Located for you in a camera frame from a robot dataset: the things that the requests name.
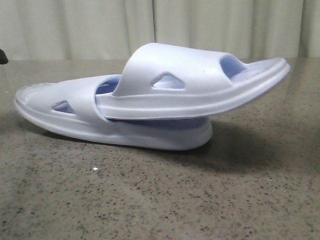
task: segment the triangular cutout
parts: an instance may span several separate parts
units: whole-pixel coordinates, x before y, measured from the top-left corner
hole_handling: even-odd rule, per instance
[[[167,72],[155,79],[152,86],[156,89],[183,89],[185,84],[183,81]]]
[[[58,112],[75,114],[75,111],[67,101],[60,101],[52,106],[52,109]]]

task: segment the slide sandal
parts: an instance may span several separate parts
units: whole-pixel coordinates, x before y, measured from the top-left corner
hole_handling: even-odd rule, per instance
[[[211,138],[208,115],[250,101],[288,71],[282,58],[245,64],[228,53],[149,43],[122,75],[26,86],[14,103],[30,122],[64,136],[188,150]]]

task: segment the white curtain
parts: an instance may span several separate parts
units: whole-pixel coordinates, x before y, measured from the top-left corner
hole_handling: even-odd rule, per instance
[[[150,42],[320,57],[320,0],[0,0],[10,60],[127,59]]]

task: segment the speckled countertop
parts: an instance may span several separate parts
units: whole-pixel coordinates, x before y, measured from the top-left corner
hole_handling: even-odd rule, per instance
[[[0,66],[0,239],[318,240],[320,58],[288,61],[284,81],[181,152],[63,137],[14,109],[24,85],[118,74],[124,60]]]

